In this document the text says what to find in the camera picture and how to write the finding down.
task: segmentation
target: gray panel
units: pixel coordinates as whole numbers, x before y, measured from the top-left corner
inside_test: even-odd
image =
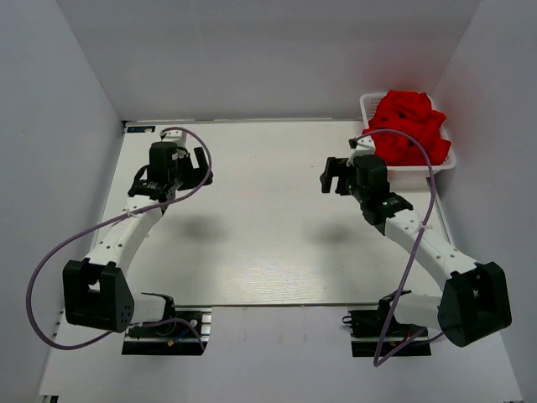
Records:
[[[457,167],[439,181],[457,245],[506,271],[503,332],[525,401],[537,401],[535,2],[483,2],[435,89]]]
[[[57,243],[95,222],[121,143],[121,124],[53,0],[0,2],[0,394],[34,401],[48,348],[32,332],[24,293]],[[51,335],[60,272],[89,239],[45,268],[36,317]]]
[[[59,0],[123,119],[359,115],[432,91],[478,0]]]

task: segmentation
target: purple cable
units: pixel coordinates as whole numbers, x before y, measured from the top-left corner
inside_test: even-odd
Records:
[[[189,197],[193,196],[196,192],[198,192],[201,189],[201,187],[203,185],[205,185],[205,183],[209,179],[209,176],[210,176],[211,170],[212,170],[212,157],[211,157],[211,152],[209,151],[209,148],[204,143],[204,141],[202,139],[200,139],[200,137],[196,133],[190,131],[188,128],[177,128],[177,127],[166,128],[166,129],[164,129],[162,131],[162,133],[166,133],[166,132],[169,132],[169,131],[172,131],[172,130],[179,130],[181,132],[186,132],[200,143],[201,147],[203,147],[203,149],[205,150],[205,152],[207,154],[207,163],[208,163],[207,172],[206,172],[203,180],[200,182],[200,184],[198,186],[196,186],[194,189],[192,189],[190,192],[188,192],[186,195],[178,197],[178,198],[176,198],[174,200],[165,201],[164,203],[155,204],[153,206],[142,207],[142,208],[139,208],[138,210],[133,210],[133,211],[131,211],[131,214],[140,214],[142,212],[147,212],[149,210],[154,210],[155,208],[166,207],[166,206],[169,206],[170,204],[175,204],[175,203],[178,203],[178,202],[182,202],[183,200],[188,199]],[[56,343],[54,340],[49,339],[43,333],[43,331],[39,328],[39,325],[35,321],[34,309],[32,308],[32,292],[34,291],[35,281],[37,280],[37,276],[39,275],[39,272],[43,269],[43,267],[47,263],[47,261],[52,256],[54,256],[60,249],[64,248],[65,246],[67,246],[71,242],[76,241],[78,238],[82,238],[84,235],[87,235],[88,233],[92,233],[93,231],[96,231],[97,229],[103,228],[106,225],[110,225],[110,224],[113,224],[115,222],[120,222],[120,221],[124,220],[127,217],[128,217],[127,213],[121,214],[121,215],[119,215],[117,217],[110,218],[109,220],[106,220],[105,222],[101,222],[100,224],[94,225],[93,227],[89,227],[88,229],[85,229],[84,231],[81,231],[81,232],[73,235],[70,238],[67,238],[62,243],[54,246],[41,259],[41,261],[39,262],[39,264],[35,268],[32,276],[30,277],[30,280],[29,280],[29,283],[28,283],[28,288],[26,289],[26,315],[28,316],[28,319],[30,321],[30,325],[32,326],[35,334],[37,334],[38,337],[41,340],[43,340],[43,342],[48,344],[49,346],[51,346],[53,348],[57,348],[59,350],[77,350],[78,348],[84,348],[84,347],[89,346],[89,345],[91,345],[93,343],[96,343],[99,340],[105,338],[106,336],[108,336],[109,334],[112,333],[112,332],[105,332],[102,335],[97,336],[96,338],[93,338],[92,340],[88,340],[87,342],[80,343],[80,344],[74,344],[72,346],[65,346],[63,344]],[[156,322],[156,323],[164,324],[165,321]]]
[[[194,336],[196,336],[196,338],[198,339],[198,343],[201,346],[201,351],[205,351],[205,346],[203,345],[203,342],[201,341],[200,334],[185,319],[180,319],[178,317],[174,317],[174,318],[171,318],[171,319],[164,319],[163,321],[159,321],[159,322],[144,322],[144,323],[142,323],[142,327],[157,327],[157,326],[160,326],[160,325],[166,325],[168,323],[177,323],[177,322],[184,324],[185,326],[187,326],[192,331],[192,333],[194,333]]]
[[[367,134],[361,134],[359,136],[356,136],[354,139],[356,141],[359,141],[365,137],[371,136],[372,134],[384,133],[384,132],[390,132],[390,133],[398,134],[400,136],[404,136],[410,142],[412,142],[416,147],[418,147],[418,149],[420,149],[421,154],[425,158],[425,163],[427,164],[427,168],[429,169],[430,201],[429,201],[429,206],[427,207],[427,212],[425,213],[425,216],[423,217],[422,227],[418,231],[418,236],[416,237],[416,240],[414,241],[414,246],[410,250],[409,262],[406,264],[406,267],[404,268],[403,277],[401,278],[401,281],[399,282],[399,287],[395,291],[394,300],[392,301],[392,306],[389,308],[388,315],[386,316],[386,320],[384,321],[384,324],[383,324],[383,329],[380,332],[380,338],[378,339],[377,348],[375,349],[375,355],[373,357],[373,365],[375,367],[379,367],[380,365],[384,364],[390,357],[394,356],[394,354],[396,354],[398,351],[400,351],[401,349],[411,344],[417,337],[419,337],[425,331],[425,328],[422,327],[418,332],[414,333],[412,336],[406,339],[399,346],[390,350],[386,355],[380,358],[380,352],[382,350],[382,346],[384,343],[384,339],[386,338],[386,334],[388,333],[389,324],[391,323],[392,318],[394,317],[395,308],[397,307],[397,304],[399,303],[399,298],[401,297],[401,294],[403,293],[404,283],[406,283],[406,280],[409,278],[410,269],[412,268],[412,264],[414,263],[416,254],[418,253],[418,247],[420,246],[421,239],[423,238],[423,234],[425,232],[425,229],[423,228],[423,226],[427,224],[427,222],[429,221],[430,215],[433,212],[433,208],[435,208],[435,194],[436,194],[435,174],[433,172],[433,166],[429,160],[429,155],[427,155],[427,152],[425,151],[425,149],[412,136],[409,136],[406,133],[400,132],[398,130],[394,130],[392,128],[380,128],[378,130],[373,130]]]

